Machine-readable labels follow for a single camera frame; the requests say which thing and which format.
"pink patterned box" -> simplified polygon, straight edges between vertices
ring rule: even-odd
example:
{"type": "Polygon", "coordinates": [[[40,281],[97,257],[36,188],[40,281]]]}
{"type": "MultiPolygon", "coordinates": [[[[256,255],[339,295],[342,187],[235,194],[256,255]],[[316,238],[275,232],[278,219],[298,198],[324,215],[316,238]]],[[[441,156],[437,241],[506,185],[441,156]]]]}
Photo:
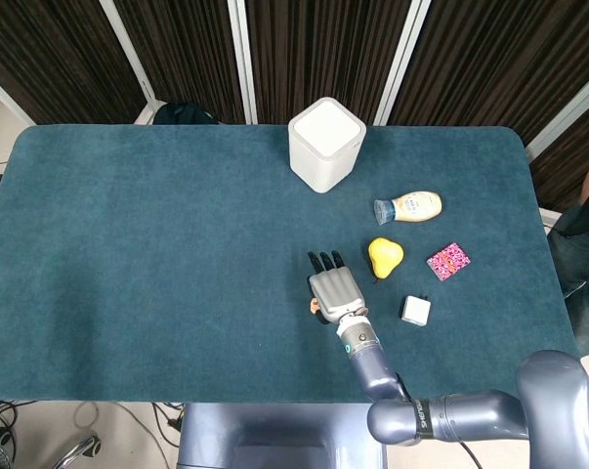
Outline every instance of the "pink patterned box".
{"type": "Polygon", "coordinates": [[[470,258],[453,242],[435,256],[427,259],[427,264],[442,281],[454,276],[459,270],[470,264],[470,258]]]}

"table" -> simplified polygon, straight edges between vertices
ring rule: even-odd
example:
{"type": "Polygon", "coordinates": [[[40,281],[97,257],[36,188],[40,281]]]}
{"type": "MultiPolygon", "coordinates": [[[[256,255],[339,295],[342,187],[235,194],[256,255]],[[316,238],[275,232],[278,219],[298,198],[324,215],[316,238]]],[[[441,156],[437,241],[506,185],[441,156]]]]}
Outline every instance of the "table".
{"type": "Polygon", "coordinates": [[[307,251],[331,249],[414,397],[514,394],[531,352],[576,355],[509,129],[371,127],[318,194],[284,126],[38,126],[0,187],[0,398],[365,402],[309,313],[307,251]],[[416,190],[438,218],[377,226],[375,198],[416,190]],[[405,258],[375,283],[376,236],[405,258]],[[425,260],[453,241],[472,264],[440,282],[425,260]],[[426,327],[399,320],[407,294],[432,301],[426,327]]]}

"floor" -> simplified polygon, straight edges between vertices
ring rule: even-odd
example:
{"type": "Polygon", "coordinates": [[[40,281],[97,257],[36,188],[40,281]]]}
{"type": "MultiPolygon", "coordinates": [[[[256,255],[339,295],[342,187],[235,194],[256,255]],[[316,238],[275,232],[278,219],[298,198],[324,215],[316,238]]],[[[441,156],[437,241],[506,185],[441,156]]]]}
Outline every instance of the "floor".
{"type": "MultiPolygon", "coordinates": [[[[8,159],[18,133],[25,127],[0,104],[0,161],[8,159]]],[[[589,372],[589,357],[583,359],[589,372]]],[[[177,412],[166,408],[168,414],[177,412]]],[[[149,403],[79,403],[44,402],[20,407],[16,426],[18,438],[17,469],[52,467],[81,437],[96,432],[102,440],[102,451],[96,458],[77,459],[71,467],[117,469],[175,467],[177,450],[159,436],[149,403]],[[132,417],[127,409],[153,434],[132,417]]],[[[162,427],[168,438],[177,442],[179,434],[162,427]]],[[[523,469],[528,467],[526,442],[469,443],[484,469],[523,469]]],[[[416,447],[388,449],[390,469],[468,469],[476,467],[457,444],[424,442],[416,447]]]]}

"robotic hand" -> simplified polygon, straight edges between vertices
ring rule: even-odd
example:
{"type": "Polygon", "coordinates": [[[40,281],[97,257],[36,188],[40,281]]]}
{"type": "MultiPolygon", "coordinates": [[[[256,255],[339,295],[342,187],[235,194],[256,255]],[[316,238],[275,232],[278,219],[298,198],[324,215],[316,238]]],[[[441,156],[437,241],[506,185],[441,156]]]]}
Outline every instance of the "robotic hand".
{"type": "Polygon", "coordinates": [[[379,442],[409,445],[422,439],[469,442],[528,439],[531,469],[589,469],[589,376],[580,362],[557,351],[537,352],[518,370],[520,399],[501,391],[412,400],[390,366],[367,318],[363,295],[337,251],[309,253],[315,274],[308,286],[316,317],[338,324],[361,386],[374,404],[368,429],[379,442]]]}

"curtain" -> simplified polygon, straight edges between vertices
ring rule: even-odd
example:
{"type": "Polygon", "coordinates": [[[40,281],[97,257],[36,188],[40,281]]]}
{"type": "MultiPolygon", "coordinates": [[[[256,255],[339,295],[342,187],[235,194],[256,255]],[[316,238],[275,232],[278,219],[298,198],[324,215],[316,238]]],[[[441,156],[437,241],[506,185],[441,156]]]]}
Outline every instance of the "curtain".
{"type": "Polygon", "coordinates": [[[589,0],[433,0],[390,116],[528,144],[589,81],[589,0]]]}
{"type": "Polygon", "coordinates": [[[0,1],[0,85],[38,124],[133,122],[146,104],[97,0],[0,1]]]}
{"type": "Polygon", "coordinates": [[[260,123],[285,124],[324,96],[376,114],[408,0],[247,0],[260,123]]]}
{"type": "Polygon", "coordinates": [[[589,109],[530,163],[539,206],[560,212],[580,195],[589,169],[589,109]]]}
{"type": "Polygon", "coordinates": [[[116,0],[155,97],[244,123],[226,0],[116,0]]]}

